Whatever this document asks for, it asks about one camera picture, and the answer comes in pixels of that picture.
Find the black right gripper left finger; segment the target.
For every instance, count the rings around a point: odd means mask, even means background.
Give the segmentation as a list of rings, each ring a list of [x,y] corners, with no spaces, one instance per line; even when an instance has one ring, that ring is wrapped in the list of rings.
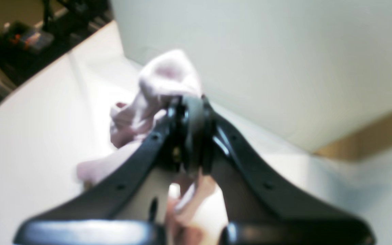
[[[173,157],[187,127],[190,97],[176,97],[165,118],[108,177],[78,197],[20,225],[15,244],[167,244]]]

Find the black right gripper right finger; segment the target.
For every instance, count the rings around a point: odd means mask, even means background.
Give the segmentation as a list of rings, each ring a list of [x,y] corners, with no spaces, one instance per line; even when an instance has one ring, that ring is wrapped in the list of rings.
[[[220,244],[374,244],[367,223],[296,187],[269,166],[207,99],[189,99],[190,169],[220,186]]]

